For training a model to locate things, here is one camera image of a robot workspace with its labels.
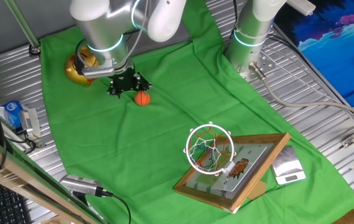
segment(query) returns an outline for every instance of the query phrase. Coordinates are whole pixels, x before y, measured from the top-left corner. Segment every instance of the green cloth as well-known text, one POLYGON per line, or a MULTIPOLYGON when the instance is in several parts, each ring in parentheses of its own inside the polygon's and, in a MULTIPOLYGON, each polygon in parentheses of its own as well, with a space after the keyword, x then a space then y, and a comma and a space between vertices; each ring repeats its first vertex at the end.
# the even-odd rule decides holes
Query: green cloth
MULTIPOLYGON (((77 28, 42 39, 42 86, 49 124, 69 174, 99 180, 123 198, 133 223, 331 223, 354 208, 354 191, 331 163, 275 112, 222 55, 223 41, 204 1, 188 0, 191 39, 134 57, 153 84, 151 102, 135 92, 108 96, 109 79, 72 83, 63 63, 82 39, 77 28), (232 215, 172 188, 190 168, 182 149, 189 129, 213 121, 234 136, 289 133, 305 180, 277 185, 232 215)), ((111 223, 127 223, 114 198, 88 197, 111 223)))

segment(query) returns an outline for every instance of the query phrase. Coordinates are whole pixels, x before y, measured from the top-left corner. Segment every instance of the metal grating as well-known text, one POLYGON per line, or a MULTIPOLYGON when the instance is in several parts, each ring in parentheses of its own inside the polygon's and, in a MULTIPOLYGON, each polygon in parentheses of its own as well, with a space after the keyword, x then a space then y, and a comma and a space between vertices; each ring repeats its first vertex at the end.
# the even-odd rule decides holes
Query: metal grating
MULTIPOLYGON (((239 11, 244 2, 245 0, 238 0, 239 11)), ((227 42, 235 24, 233 1, 209 0, 207 6, 216 20, 223 40, 227 42)), ((264 43, 263 52, 301 80, 297 80, 276 66, 271 60, 268 60, 267 57, 263 57, 262 62, 264 63, 261 62, 263 71, 271 88, 282 100, 291 103, 329 100, 315 90, 337 100, 336 96, 339 96, 339 94, 327 82, 322 81, 325 78, 320 74, 315 74, 309 69, 308 65, 304 65, 296 53, 285 45, 268 39, 264 43)), ((328 106, 289 108, 280 105, 274 101, 264 85, 253 74, 243 78, 327 157, 354 190, 354 144, 348 148, 344 148, 341 144, 349 135, 354 134, 354 120, 351 116, 343 110, 328 106)))
MULTIPOLYGON (((243 2, 239 1, 238 5, 240 11, 243 2)), ((207 6, 216 20, 223 39, 228 40, 235 23, 233 1, 211 0, 207 1, 207 6)), ((286 46, 267 40, 263 51, 277 64, 317 91, 328 96, 338 94, 334 93, 333 88, 328 87, 327 83, 322 82, 319 75, 316 76, 306 65, 298 61, 296 55, 286 46)), ((266 64, 263 68, 269 84, 283 100, 296 103, 328 100, 272 62, 265 59, 264 62, 266 64)), ((254 76, 245 78, 279 114, 329 159, 354 190, 354 145, 348 148, 341 145, 347 136, 354 133, 354 121, 351 117, 340 109, 327 106, 288 108, 279 105, 254 76)), ((45 148, 37 149, 30 158, 54 179, 60 180, 66 172, 48 124, 42 96, 40 59, 29 56, 28 46, 0 55, 0 104, 11 100, 18 100, 29 108, 36 108, 45 148)), ((28 208, 31 209, 30 215, 36 223, 55 215, 32 201, 28 201, 28 208)))

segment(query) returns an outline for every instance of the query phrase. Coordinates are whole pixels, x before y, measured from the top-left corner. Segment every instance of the wooden picture frame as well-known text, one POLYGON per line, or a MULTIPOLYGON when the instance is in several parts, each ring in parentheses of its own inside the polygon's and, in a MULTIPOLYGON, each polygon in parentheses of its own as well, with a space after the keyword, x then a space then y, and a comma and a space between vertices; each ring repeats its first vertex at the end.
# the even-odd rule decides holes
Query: wooden picture frame
MULTIPOLYGON (((219 141, 223 142, 225 138, 220 138, 219 141)), ((249 193, 254 189, 255 185, 259 182, 261 177, 264 175, 268 167, 272 164, 273 160, 277 157, 283 147, 290 140, 290 135, 284 134, 263 134, 254 136, 235 136, 232 137, 234 144, 267 144, 273 143, 272 148, 266 153, 258 166, 254 168, 254 171, 248 177, 238 193, 233 197, 233 199, 213 195, 201 190, 193 189, 185 186, 190 178, 198 171, 191 167, 188 172, 180 179, 177 185, 174 187, 174 191, 178 194, 190 197, 192 199, 198 200, 200 202, 206 203, 208 205, 220 208, 222 210, 227 210, 231 213, 235 213, 237 209, 240 208, 244 200, 248 197, 249 193)), ((200 162, 206 161, 211 154, 207 151, 203 153, 198 159, 200 162)))

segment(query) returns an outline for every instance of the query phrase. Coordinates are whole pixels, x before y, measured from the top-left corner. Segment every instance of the mini basketball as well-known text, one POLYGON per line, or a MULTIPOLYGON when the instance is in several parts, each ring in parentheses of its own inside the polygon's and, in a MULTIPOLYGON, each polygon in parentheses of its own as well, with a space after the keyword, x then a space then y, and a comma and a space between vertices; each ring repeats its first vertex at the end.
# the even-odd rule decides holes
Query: mini basketball
POLYGON ((137 94, 135 94, 135 103, 138 104, 139 106, 146 106, 149 104, 151 100, 151 96, 144 91, 138 91, 137 94))

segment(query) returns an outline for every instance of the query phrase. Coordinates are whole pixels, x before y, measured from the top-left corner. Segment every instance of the basketball hoop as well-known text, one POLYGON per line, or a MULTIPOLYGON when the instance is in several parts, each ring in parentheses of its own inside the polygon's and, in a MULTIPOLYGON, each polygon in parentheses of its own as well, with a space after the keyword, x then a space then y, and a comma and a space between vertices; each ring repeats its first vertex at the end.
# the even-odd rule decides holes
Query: basketball hoop
POLYGON ((184 153, 186 153, 190 165, 195 170, 208 175, 218 176, 221 172, 230 172, 235 165, 233 162, 233 156, 236 155, 230 134, 231 133, 229 131, 225 131, 223 128, 213 124, 212 122, 203 124, 195 129, 191 129, 184 149, 184 153), (201 134, 196 133, 197 131, 203 128, 206 129, 207 127, 207 131, 204 131, 201 134), (212 130, 212 128, 217 128, 222 131, 222 133, 217 135, 217 133, 212 130), (222 150, 218 150, 216 141, 224 134, 227 136, 227 138, 223 143, 222 150), (197 138, 193 146, 191 146, 192 137, 197 138), (225 149, 226 140, 229 140, 230 142, 230 150, 229 146, 227 149, 225 149), (205 150, 205 152, 210 153, 210 158, 207 161, 196 161, 193 158, 194 153, 200 150, 205 150))

